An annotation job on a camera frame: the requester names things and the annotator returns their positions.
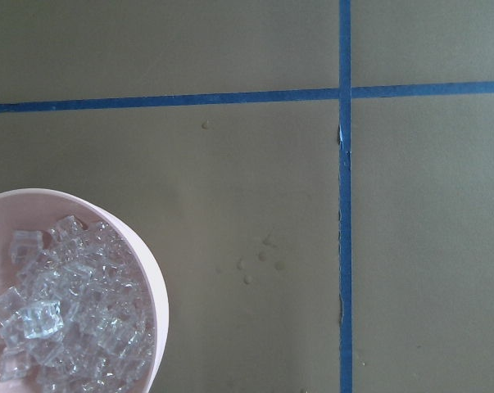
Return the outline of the pink bowl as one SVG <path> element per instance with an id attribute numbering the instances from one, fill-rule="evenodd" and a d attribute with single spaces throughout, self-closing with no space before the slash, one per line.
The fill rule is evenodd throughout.
<path id="1" fill-rule="evenodd" d="M 112 213 L 77 196 L 42 188 L 24 188 L 0 193 L 0 294 L 12 286 L 16 269 L 8 261 L 12 232 L 16 229 L 45 230 L 67 215 L 90 224 L 104 220 L 127 242 L 135 254 L 153 303 L 155 338 L 152 361 L 133 392 L 149 392 L 161 365 L 169 331 L 169 300 L 165 280 L 154 255 L 126 223 Z"/>

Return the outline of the clear ice cubes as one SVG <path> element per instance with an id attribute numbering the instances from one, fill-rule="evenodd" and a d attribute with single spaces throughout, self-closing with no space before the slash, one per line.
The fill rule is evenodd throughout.
<path id="1" fill-rule="evenodd" d="M 0 293 L 0 382 L 41 392 L 131 392 L 153 357 L 152 300 L 133 252 L 106 221 L 68 215 L 15 230 L 15 283 Z"/>

